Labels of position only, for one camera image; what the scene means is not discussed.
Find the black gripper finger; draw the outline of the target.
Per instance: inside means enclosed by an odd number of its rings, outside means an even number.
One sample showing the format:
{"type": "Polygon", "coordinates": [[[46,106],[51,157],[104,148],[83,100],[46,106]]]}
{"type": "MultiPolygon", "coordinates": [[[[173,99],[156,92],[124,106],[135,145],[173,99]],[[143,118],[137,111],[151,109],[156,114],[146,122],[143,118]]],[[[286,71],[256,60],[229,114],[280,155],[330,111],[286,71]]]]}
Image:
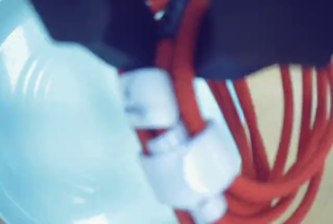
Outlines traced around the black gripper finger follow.
{"type": "Polygon", "coordinates": [[[50,36],[85,46],[106,63],[151,66],[158,26],[145,0],[30,0],[50,36]]]}
{"type": "Polygon", "coordinates": [[[194,69],[206,79],[237,79],[273,64],[325,67],[332,0],[209,0],[195,46],[194,69]]]}

